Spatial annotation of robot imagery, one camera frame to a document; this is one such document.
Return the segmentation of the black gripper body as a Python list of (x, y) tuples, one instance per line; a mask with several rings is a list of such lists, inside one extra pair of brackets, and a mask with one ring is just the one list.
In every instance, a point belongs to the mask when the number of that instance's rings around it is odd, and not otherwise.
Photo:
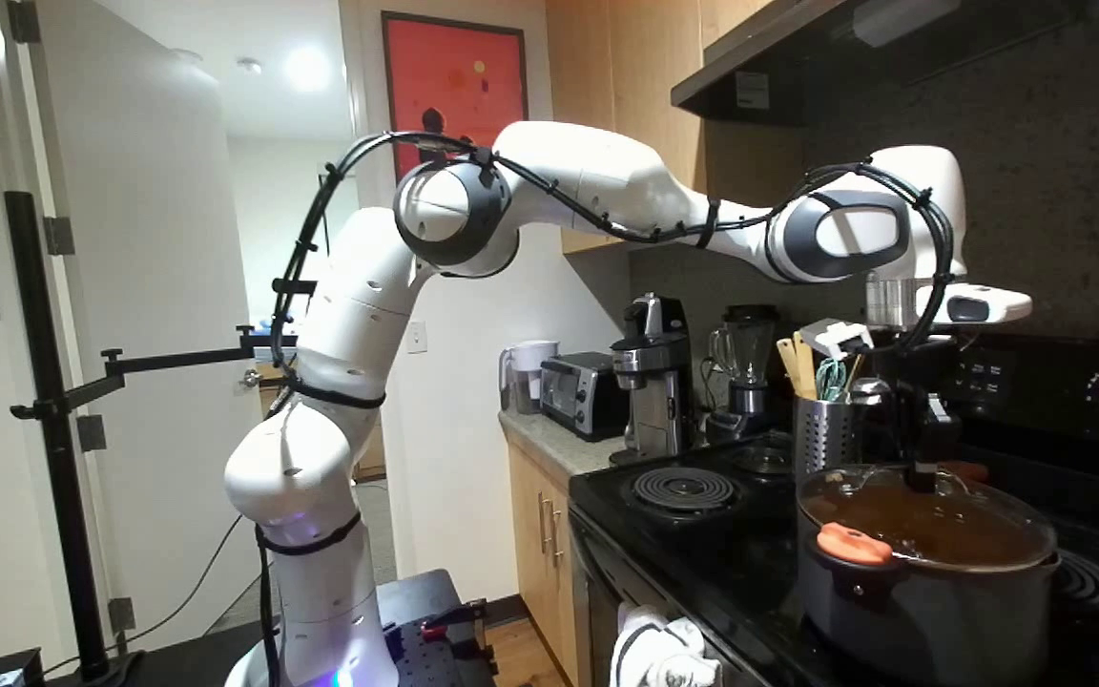
[(955, 369), (955, 340), (898, 336), (877, 350), (887, 394), (889, 462), (901, 464), (908, 491), (930, 491), (922, 472), (922, 425), (948, 425), (944, 380)]

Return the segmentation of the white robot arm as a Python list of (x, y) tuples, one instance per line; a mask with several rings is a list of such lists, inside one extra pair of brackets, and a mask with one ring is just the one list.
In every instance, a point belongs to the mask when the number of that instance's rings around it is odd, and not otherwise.
[(513, 123), (490, 149), (420, 141), (429, 158), (384, 206), (351, 214), (351, 243), (321, 267), (290, 346), (290, 400), (227, 462), (227, 491), (276, 561), (284, 601), (227, 687), (398, 687), (351, 464), (415, 328), (443, 328), (475, 358), (528, 323), (494, 281), (528, 225), (695, 243), (798, 286), (859, 279), (866, 321), (912, 336), (1030, 312), (1025, 295), (967, 279), (967, 182), (944, 146), (889, 146), (810, 176), (779, 206), (743, 206), (679, 182), (658, 149), (616, 131)]

